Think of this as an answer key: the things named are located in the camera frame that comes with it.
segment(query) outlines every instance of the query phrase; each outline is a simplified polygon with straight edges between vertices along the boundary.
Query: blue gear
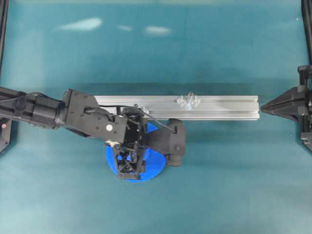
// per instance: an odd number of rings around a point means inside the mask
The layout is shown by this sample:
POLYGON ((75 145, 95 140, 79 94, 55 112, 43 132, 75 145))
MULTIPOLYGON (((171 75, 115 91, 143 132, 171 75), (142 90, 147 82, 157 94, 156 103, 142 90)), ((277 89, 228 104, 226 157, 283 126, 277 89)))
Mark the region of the blue gear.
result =
MULTIPOLYGON (((157 130, 158 128, 154 126, 151 123, 148 123, 147 125, 147 131, 152 132, 157 130)), ((105 147, 105 156, 106 156, 106 161, 109 166, 109 168, 113 171, 115 175, 117 175, 117 170, 115 167, 114 163, 114 154, 113 154, 113 148, 106 146, 105 147)), ((157 176, 165 167, 166 165, 166 157, 162 155, 161 153, 152 150, 152 149, 146 149, 144 158, 145 160, 145 172, 140 173, 140 180, 134 180, 134 179, 127 179, 127 181, 132 182, 132 183, 140 183, 144 182, 150 179, 153 179, 155 176, 157 176)))

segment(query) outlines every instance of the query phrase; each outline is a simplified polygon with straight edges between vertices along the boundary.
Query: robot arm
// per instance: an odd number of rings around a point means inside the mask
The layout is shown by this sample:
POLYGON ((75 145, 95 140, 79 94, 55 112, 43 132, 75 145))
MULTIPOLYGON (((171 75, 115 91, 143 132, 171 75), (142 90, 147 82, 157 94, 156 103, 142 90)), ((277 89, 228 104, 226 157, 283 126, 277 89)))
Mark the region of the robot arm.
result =
POLYGON ((147 132, 144 112, 130 106, 116 106, 111 114, 99 106, 93 95, 67 90, 62 100, 41 93, 18 92, 0 87, 0 117, 25 121, 46 129, 64 127, 82 137, 98 139, 113 147, 117 176, 140 179, 144 172, 144 152, 151 148, 179 166, 185 149, 185 128, 178 119, 147 132))

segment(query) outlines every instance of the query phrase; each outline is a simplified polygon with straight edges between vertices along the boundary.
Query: aluminum rail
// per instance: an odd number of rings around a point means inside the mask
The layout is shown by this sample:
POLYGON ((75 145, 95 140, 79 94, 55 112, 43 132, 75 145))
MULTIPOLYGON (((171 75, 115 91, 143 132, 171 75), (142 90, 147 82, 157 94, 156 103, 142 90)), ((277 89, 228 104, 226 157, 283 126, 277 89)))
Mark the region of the aluminum rail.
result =
MULTIPOLYGON (((99 105, 136 106, 157 119, 257 120, 258 96, 95 96, 99 105)), ((105 108, 116 114, 116 108, 105 108)))

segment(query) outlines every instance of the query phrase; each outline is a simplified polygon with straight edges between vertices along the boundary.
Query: cable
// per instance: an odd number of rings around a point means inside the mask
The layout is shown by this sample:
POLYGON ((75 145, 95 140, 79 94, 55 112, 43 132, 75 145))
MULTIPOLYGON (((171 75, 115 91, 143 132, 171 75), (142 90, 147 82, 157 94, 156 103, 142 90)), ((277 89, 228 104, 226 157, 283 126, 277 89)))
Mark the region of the cable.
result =
MULTIPOLYGON (((50 99, 56 100, 56 99, 51 98, 51 97, 47 96, 46 94, 43 94, 43 93, 40 93, 40 92, 28 93, 28 94, 26 94, 25 96, 28 97, 28 96, 31 96, 31 95, 37 95, 37 96, 41 96, 41 97, 44 97, 44 98, 50 98, 50 99)), ((16 99, 18 99, 18 97, 13 97, 13 98, 8 98, 8 99, 2 99, 2 100, 0 100, 0 102, 14 101, 14 100, 16 100, 16 99)))
POLYGON ((108 107, 124 107, 124 108, 131 108, 131 109, 134 109, 134 110, 136 110, 136 111, 138 111, 138 112, 140 112, 140 113, 142 113, 142 114, 144 114, 144 115, 147 115, 147 116, 150 117, 152 120, 154 120, 156 123, 158 123, 159 125, 161 125, 161 126, 167 128, 167 129, 169 129, 171 132, 176 133, 174 129, 172 129, 171 127, 168 127, 167 125, 165 125, 165 124, 163 124, 163 123, 161 123, 161 122, 158 121, 156 118, 154 118, 153 116, 151 116, 151 115, 148 114, 148 113, 145 113, 144 111, 142 111, 142 110, 139 109, 139 108, 136 108, 136 107, 133 107, 133 106, 122 106, 122 105, 113 105, 113 106, 104 106, 104 105, 100 105, 100 107, 106 107, 106 108, 108 108, 108 107))

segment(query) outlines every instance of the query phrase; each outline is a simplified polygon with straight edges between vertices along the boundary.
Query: teal table surface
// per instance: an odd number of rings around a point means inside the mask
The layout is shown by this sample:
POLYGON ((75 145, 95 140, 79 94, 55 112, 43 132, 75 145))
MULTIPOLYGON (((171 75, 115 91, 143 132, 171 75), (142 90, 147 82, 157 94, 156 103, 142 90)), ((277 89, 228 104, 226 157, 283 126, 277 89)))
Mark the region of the teal table surface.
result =
MULTIPOLYGON (((300 0, 11 0, 0 85, 61 98, 259 95, 308 63, 300 0)), ((312 153, 290 120, 193 121, 181 167, 119 180, 104 146, 19 123, 1 234, 310 234, 312 153)))

